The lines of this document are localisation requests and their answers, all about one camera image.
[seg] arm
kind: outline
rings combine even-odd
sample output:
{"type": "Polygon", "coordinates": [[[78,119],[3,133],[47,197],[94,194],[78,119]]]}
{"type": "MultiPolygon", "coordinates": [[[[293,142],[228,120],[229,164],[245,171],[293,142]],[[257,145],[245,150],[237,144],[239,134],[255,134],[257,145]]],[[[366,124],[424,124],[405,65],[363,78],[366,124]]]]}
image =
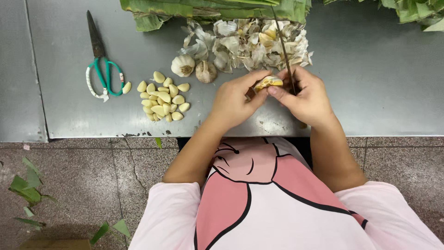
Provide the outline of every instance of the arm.
{"type": "MultiPolygon", "coordinates": [[[[350,152],[344,130],[330,106],[324,82],[300,66],[293,66],[291,71],[301,88],[298,95],[290,95],[277,87],[269,87],[268,92],[297,119],[311,125],[313,173],[333,192],[363,185],[368,180],[350,152]]],[[[287,70],[278,76],[286,82],[287,70]]]]}
{"type": "Polygon", "coordinates": [[[270,73],[267,70],[251,72],[222,84],[208,118],[171,163],[163,176],[163,182],[197,182],[203,185],[208,165],[222,135],[248,119],[267,98],[267,91],[262,90],[247,102],[245,94],[248,88],[270,73]]]}

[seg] cartoon print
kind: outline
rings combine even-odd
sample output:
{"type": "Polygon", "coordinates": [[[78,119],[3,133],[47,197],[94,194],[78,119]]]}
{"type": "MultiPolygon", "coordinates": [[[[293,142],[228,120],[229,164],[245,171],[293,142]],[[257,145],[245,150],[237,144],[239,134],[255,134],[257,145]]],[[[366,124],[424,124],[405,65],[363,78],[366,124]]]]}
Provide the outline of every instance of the cartoon print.
{"type": "Polygon", "coordinates": [[[223,142],[198,209],[194,247],[210,249],[222,236],[242,223],[251,206],[250,185],[275,184],[282,192],[316,209],[348,214],[365,227],[366,220],[348,211],[301,162],[265,138],[223,142]]]}

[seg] pink t-shirt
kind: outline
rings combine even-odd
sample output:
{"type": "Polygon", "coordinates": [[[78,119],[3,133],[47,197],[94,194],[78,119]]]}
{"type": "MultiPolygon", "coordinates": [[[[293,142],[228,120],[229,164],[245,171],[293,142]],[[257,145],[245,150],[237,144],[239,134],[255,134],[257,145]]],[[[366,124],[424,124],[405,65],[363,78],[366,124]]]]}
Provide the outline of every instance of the pink t-shirt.
{"type": "Polygon", "coordinates": [[[332,193],[283,138],[224,141],[202,190],[158,183],[129,250],[444,249],[399,190],[332,193]]]}

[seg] hand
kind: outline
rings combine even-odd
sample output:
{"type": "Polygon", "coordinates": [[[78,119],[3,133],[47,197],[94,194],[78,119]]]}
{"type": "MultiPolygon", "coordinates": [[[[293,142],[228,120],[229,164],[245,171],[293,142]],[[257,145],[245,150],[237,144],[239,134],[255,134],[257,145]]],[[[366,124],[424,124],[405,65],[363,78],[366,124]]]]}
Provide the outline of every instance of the hand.
{"type": "MultiPolygon", "coordinates": [[[[293,79],[302,89],[301,92],[294,96],[282,88],[270,86],[268,93],[286,106],[300,121],[312,127],[327,125],[335,116],[325,91],[324,82],[299,65],[291,66],[290,70],[293,79]]],[[[287,69],[279,72],[277,76],[284,81],[284,85],[288,84],[287,69]]]]}
{"type": "Polygon", "coordinates": [[[248,88],[270,74],[269,70],[250,72],[222,84],[216,93],[213,108],[206,121],[211,122],[223,133],[243,123],[262,106],[267,98],[267,90],[262,89],[253,99],[247,101],[245,94],[248,88]]]}

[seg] granite floor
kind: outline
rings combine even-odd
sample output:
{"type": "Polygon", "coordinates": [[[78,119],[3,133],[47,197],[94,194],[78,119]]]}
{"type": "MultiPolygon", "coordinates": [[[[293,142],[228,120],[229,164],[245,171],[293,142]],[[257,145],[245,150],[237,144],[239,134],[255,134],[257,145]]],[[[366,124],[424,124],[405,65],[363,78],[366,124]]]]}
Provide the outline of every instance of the granite floor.
{"type": "MultiPolygon", "coordinates": [[[[349,137],[348,141],[367,177],[396,185],[444,241],[444,137],[349,137]]],[[[177,152],[174,138],[163,138],[163,149],[153,138],[0,143],[0,249],[14,249],[28,238],[91,238],[104,221],[111,224],[121,218],[133,234],[148,190],[161,180],[177,152]],[[22,157],[44,175],[40,192],[60,202],[43,201],[33,208],[32,219],[47,224],[41,231],[13,219],[26,217],[27,203],[8,191],[14,175],[26,176],[22,157]]],[[[106,235],[93,249],[126,247],[106,235]]]]}

